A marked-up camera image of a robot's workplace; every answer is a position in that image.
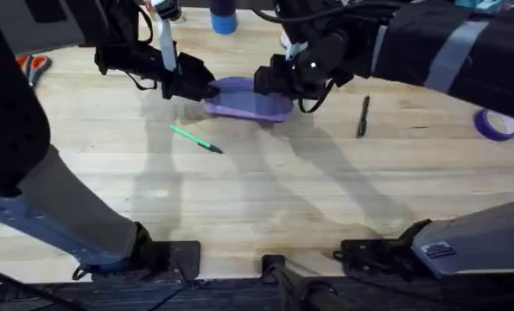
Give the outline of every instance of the blue cap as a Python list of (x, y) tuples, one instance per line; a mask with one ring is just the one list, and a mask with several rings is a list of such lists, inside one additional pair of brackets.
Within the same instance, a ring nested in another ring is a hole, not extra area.
[(211, 23), (213, 24), (213, 30), (221, 35), (229, 35), (236, 31), (238, 27), (238, 17), (234, 12), (230, 16), (218, 16), (211, 13)]

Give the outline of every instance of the orange scissors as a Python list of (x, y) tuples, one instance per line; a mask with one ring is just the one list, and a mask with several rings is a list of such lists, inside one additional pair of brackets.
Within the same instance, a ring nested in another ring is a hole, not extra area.
[(38, 82), (41, 74), (51, 66), (51, 59), (45, 55), (20, 55), (16, 57), (16, 62), (32, 87)]

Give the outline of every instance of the wooden tabletop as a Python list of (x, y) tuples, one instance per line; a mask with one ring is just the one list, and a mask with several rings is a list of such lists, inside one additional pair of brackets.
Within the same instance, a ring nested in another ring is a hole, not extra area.
[[(238, 16), (235, 34), (217, 35), (208, 10), (187, 10), (173, 36), (217, 78), (250, 77), (282, 52), (281, 29)], [(476, 106), (436, 92), (355, 79), (315, 114), (295, 109), (283, 123), (259, 124), (140, 92), (123, 73), (102, 76), (90, 48), (47, 55), (54, 64), (36, 92), (67, 165), (154, 240), (199, 240), (200, 277), (258, 276), (266, 253), (309, 275), (340, 275), (330, 258), (342, 239), (396, 237), (420, 219), (514, 200), (514, 140), (484, 139), (473, 127)], [(368, 94), (368, 132), (357, 139)], [(198, 147), (171, 124), (225, 153)], [(66, 253), (0, 224), (2, 272), (68, 282), (74, 268)]]

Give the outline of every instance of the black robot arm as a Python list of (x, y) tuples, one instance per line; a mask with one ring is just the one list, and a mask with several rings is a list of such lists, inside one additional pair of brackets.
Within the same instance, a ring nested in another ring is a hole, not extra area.
[(489, 14), (445, 0), (278, 0), (275, 9), (277, 18), (259, 15), (281, 23), (294, 47), (257, 70), (257, 92), (323, 100), (327, 86), (358, 75), (424, 86), (514, 117), (514, 10)]

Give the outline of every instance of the pen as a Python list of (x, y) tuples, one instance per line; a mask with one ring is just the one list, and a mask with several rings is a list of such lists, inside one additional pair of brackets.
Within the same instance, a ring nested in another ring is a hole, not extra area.
[(175, 131), (176, 133), (184, 136), (185, 138), (188, 138), (190, 139), (191, 141), (193, 142), (196, 142), (199, 146), (209, 150), (209, 151), (212, 151), (212, 152), (216, 152), (218, 154), (223, 154), (224, 152), (222, 152), (222, 150), (220, 150), (220, 148), (210, 144), (210, 143), (207, 143), (205, 142), (204, 140), (202, 139), (199, 139), (198, 137), (195, 137), (189, 133), (187, 133), (186, 131), (182, 130), (181, 128), (177, 127), (177, 126), (174, 126), (174, 125), (170, 125), (170, 129)]
[(366, 128), (368, 127), (368, 121), (366, 118), (368, 117), (368, 107), (370, 106), (370, 95), (364, 98), (364, 102), (362, 103), (362, 113), (360, 114), (359, 127), (357, 128), (357, 138), (364, 137), (366, 133)]

